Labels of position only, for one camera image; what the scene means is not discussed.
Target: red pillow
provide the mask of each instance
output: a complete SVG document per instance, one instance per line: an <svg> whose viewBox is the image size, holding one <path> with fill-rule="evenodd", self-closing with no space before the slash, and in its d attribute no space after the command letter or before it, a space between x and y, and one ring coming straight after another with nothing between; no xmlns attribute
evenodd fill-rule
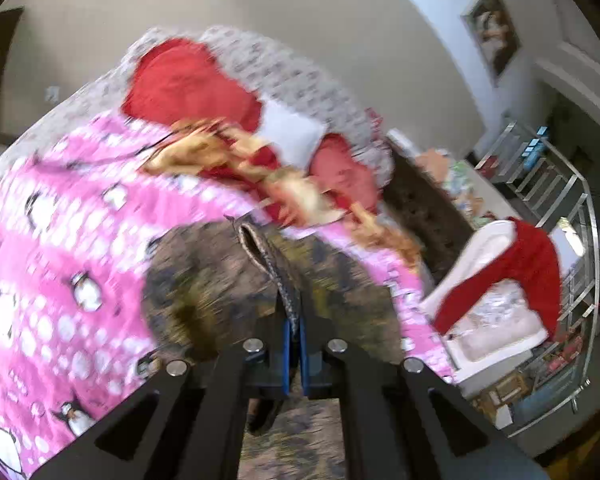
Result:
<svg viewBox="0 0 600 480"><path fill-rule="evenodd" d="M339 134L326 134L309 165L309 174L323 189L333 191L336 205L348 209L353 202L373 213L380 195L372 171L353 160L349 144Z"/></svg>
<svg viewBox="0 0 600 480"><path fill-rule="evenodd" d="M262 104L225 76L205 44L168 40L151 49L134 73L122 111L171 126L181 119L225 117L247 132L260 123Z"/></svg>

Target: framed picture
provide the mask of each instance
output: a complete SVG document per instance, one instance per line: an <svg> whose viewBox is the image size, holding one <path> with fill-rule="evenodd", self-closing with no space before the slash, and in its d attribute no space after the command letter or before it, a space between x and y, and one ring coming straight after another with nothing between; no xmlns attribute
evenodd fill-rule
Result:
<svg viewBox="0 0 600 480"><path fill-rule="evenodd" d="M498 79L520 48L504 1L479 0L464 19L494 78Z"/></svg>

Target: screw head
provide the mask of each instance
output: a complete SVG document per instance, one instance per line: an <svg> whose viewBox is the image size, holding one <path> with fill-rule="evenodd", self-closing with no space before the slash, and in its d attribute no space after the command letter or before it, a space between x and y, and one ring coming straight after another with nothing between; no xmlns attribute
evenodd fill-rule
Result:
<svg viewBox="0 0 600 480"><path fill-rule="evenodd" d="M184 361L171 361L168 365L167 365L167 373L171 376L171 377L178 377L180 375L183 375L184 372L187 371L187 364Z"/></svg>
<svg viewBox="0 0 600 480"><path fill-rule="evenodd" d="M260 339L251 337L242 343L242 348L244 348L250 354L255 354L264 348L264 343Z"/></svg>
<svg viewBox="0 0 600 480"><path fill-rule="evenodd" d="M424 363L417 357L407 357L402 366L412 374L419 374L424 370Z"/></svg>
<svg viewBox="0 0 600 480"><path fill-rule="evenodd" d="M327 348L336 354L342 354L348 346L344 339L332 339L327 343Z"/></svg>

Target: black metal bracket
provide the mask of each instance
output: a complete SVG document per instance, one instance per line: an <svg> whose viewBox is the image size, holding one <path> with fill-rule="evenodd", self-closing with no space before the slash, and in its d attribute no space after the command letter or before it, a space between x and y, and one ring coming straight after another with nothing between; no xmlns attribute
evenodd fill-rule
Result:
<svg viewBox="0 0 600 480"><path fill-rule="evenodd" d="M293 342L278 307L216 361L169 363L33 480L235 479L249 400L285 399L297 364L307 397L340 401L351 480L547 478L422 361L380 362L338 339L308 296Z"/></svg>

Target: beige wall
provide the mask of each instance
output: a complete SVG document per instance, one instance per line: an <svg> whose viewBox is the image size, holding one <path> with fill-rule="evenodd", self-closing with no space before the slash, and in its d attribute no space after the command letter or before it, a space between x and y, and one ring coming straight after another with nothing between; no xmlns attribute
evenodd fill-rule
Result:
<svg viewBox="0 0 600 480"><path fill-rule="evenodd" d="M118 62L154 25L236 25L277 38L347 84L423 148L469 149L484 127L471 94L408 0L7 0L26 6L6 70L3 129L39 118Z"/></svg>

